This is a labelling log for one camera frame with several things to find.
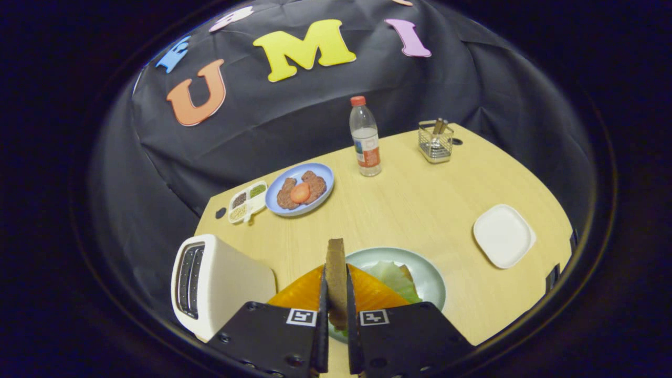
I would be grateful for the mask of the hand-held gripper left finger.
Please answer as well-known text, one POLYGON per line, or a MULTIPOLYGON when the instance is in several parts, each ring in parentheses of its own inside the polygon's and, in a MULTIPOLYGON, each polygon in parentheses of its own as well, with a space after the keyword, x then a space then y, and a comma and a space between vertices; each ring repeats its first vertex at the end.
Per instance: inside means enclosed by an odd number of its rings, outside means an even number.
POLYGON ((215 332, 208 347, 250 376, 319 377, 328 372, 328 288, 324 266, 312 274, 317 310, 248 301, 215 332))

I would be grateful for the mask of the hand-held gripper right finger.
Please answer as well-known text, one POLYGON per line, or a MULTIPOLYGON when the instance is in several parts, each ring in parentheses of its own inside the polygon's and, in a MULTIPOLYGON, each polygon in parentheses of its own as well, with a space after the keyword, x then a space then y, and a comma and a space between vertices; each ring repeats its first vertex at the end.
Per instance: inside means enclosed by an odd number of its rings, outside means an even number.
POLYGON ((476 347, 430 302, 356 310, 348 268, 348 354, 357 376, 444 376, 476 347))

